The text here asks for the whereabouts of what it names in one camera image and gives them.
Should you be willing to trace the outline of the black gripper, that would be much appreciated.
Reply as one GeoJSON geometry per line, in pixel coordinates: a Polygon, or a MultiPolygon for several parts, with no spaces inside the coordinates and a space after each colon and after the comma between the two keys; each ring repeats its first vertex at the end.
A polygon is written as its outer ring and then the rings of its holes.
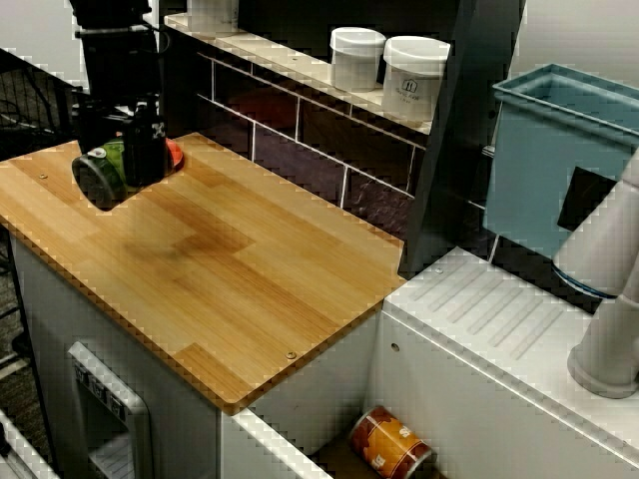
{"type": "Polygon", "coordinates": [[[123,135],[123,168],[129,187],[152,185],[168,173],[165,123],[154,96],[120,105],[75,92],[74,129],[80,149],[89,150],[84,156],[98,160],[108,156],[102,145],[123,135]]]}

